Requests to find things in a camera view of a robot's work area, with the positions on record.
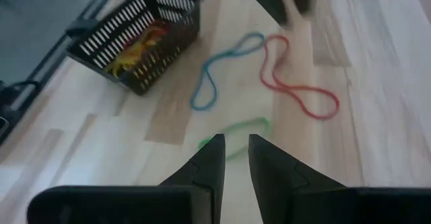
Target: green rubber band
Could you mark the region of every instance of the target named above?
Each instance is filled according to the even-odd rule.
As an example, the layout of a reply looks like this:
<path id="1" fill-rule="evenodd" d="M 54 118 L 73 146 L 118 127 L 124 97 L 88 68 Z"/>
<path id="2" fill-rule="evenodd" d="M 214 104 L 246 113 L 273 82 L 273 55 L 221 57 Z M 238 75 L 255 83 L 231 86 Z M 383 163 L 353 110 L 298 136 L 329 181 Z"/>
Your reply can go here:
<path id="1" fill-rule="evenodd" d="M 241 128 L 245 128 L 248 126 L 252 126 L 255 124 L 262 124 L 265 126 L 265 132 L 263 133 L 262 137 L 267 137 L 269 130 L 270 130 L 270 123 L 268 121 L 268 119 L 266 119 L 265 117 L 258 117 L 258 118 L 254 118 L 251 120 L 245 120 L 242 122 L 238 122 L 238 123 L 234 123 L 231 124 L 230 126 L 222 129 L 220 131 L 220 133 L 224 133 L 225 135 L 229 135 L 232 132 L 239 130 Z M 197 146 L 197 150 L 200 150 L 203 146 L 205 146 L 205 144 L 207 144 L 212 137 L 207 137 L 205 139 L 203 139 Z M 245 147 L 240 148 L 239 150 L 233 152 L 232 154 L 230 154 L 229 156 L 226 156 L 226 161 L 229 161 L 231 159 L 234 159 L 236 156 L 240 155 L 244 150 L 247 150 L 248 145 L 246 145 Z"/>

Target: red rubber band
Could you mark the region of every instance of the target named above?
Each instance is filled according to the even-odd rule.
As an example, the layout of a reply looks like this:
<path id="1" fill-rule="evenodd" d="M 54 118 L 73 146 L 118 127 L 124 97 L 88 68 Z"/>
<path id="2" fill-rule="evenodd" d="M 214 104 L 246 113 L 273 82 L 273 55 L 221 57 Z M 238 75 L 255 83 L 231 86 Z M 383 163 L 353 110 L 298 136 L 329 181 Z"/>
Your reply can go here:
<path id="1" fill-rule="evenodd" d="M 265 68 L 267 66 L 268 63 L 268 43 L 272 40 L 281 40 L 285 43 L 286 48 L 284 49 L 283 53 L 277 58 L 274 67 L 272 68 L 272 78 L 275 82 L 275 85 L 272 85 L 270 83 L 268 83 L 263 74 L 265 72 Z M 320 88 L 320 87 L 313 87 L 313 86 L 307 86 L 307 85 L 288 85 L 286 83 L 283 83 L 275 74 L 276 71 L 281 67 L 281 65 L 284 62 L 285 57 L 287 56 L 288 52 L 289 52 L 289 40 L 282 35 L 271 35 L 268 36 L 267 39 L 265 40 L 265 59 L 263 61 L 262 67 L 261 67 L 261 71 L 259 73 L 259 76 L 261 78 L 261 82 L 268 87 L 269 89 L 272 89 L 273 91 L 277 91 L 277 92 L 281 92 L 281 93 L 285 93 L 288 94 L 290 96 L 292 96 L 301 106 L 302 111 L 309 117 L 317 119 L 317 120 L 328 120 L 333 118 L 338 112 L 339 112 L 339 100 L 337 98 L 337 96 L 326 89 Z M 324 94 L 328 97 L 330 97 L 334 102 L 335 102 L 335 109 L 325 115 L 317 115 L 312 113 L 310 110 L 308 110 L 308 108 L 305 106 L 304 102 L 301 100 L 301 98 L 295 94 L 294 91 L 315 91 L 318 92 L 320 94 Z"/>

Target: wooden floor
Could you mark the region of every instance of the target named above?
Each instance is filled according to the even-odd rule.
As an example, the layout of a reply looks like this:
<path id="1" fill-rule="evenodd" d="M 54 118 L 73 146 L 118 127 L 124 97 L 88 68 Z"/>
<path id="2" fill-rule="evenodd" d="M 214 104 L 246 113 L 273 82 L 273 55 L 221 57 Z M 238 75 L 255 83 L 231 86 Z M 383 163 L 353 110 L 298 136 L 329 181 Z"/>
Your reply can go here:
<path id="1" fill-rule="evenodd" d="M 112 0 L 105 13 L 121 0 Z M 241 120 L 270 119 L 268 139 L 347 186 L 431 186 L 431 25 L 420 0 L 318 0 L 291 11 L 283 31 L 255 0 L 205 0 L 201 39 L 143 96 L 67 59 L 0 148 L 0 216 L 25 223 L 28 201 L 63 184 L 159 184 L 201 139 Z M 211 54 L 247 32 L 284 33 L 292 43 L 284 80 L 334 91 L 341 110 L 325 122 L 263 87 L 263 52 L 211 68 L 219 100 L 194 112 L 189 98 Z M 270 61 L 279 51 L 270 45 Z M 210 95 L 205 84 L 199 102 Z M 331 102 L 301 95 L 315 112 Z M 227 151 L 247 134 L 227 139 Z M 246 154 L 226 163 L 222 223 L 261 223 Z"/>

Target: basket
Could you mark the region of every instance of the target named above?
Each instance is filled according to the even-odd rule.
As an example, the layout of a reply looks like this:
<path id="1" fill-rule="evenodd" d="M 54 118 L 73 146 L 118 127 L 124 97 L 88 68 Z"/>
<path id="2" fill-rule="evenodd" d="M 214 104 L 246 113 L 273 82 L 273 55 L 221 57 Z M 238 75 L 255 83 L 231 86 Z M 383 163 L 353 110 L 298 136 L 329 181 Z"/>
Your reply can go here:
<path id="1" fill-rule="evenodd" d="M 201 0 L 126 0 L 67 49 L 67 54 L 109 80 L 144 94 L 196 39 Z M 118 77 L 104 69 L 154 21 L 167 33 Z"/>

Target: blue rubber band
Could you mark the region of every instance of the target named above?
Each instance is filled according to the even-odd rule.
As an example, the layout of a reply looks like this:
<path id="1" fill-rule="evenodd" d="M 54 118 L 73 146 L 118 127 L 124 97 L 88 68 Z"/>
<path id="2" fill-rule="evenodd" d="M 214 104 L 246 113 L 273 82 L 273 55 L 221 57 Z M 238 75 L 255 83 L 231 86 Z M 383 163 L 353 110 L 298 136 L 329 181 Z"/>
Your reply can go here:
<path id="1" fill-rule="evenodd" d="M 255 46 L 252 46 L 250 48 L 246 48 L 246 49 L 242 50 L 243 45 L 248 40 L 251 40 L 253 38 L 259 39 L 260 42 Z M 213 78 L 211 77 L 211 73 L 209 73 L 209 67 L 213 63 L 215 63 L 218 60 L 222 60 L 224 58 L 236 58 L 236 57 L 245 56 L 247 54 L 250 54 L 252 52 L 255 52 L 255 51 L 261 49 L 264 45 L 265 45 L 265 36 L 260 32 L 251 32 L 251 33 L 248 33 L 247 35 L 245 35 L 233 48 L 228 49 L 224 52 L 220 52 L 220 53 L 212 56 L 211 58 L 209 58 L 202 66 L 202 71 L 201 71 L 201 76 L 199 78 L 199 82 L 197 84 L 195 91 L 193 92 L 193 95 L 191 96 L 191 99 L 190 99 L 190 107 L 196 111 L 204 111 L 204 110 L 211 109 L 214 106 L 214 104 L 216 103 L 217 97 L 218 97 L 217 87 L 216 87 L 216 83 L 214 82 Z M 195 103 L 195 100 L 196 100 L 197 96 L 199 95 L 199 92 L 201 91 L 203 80 L 204 80 L 205 76 L 208 77 L 209 82 L 211 83 L 212 90 L 213 90 L 213 97 L 208 103 L 206 103 L 206 105 L 197 106 Z"/>

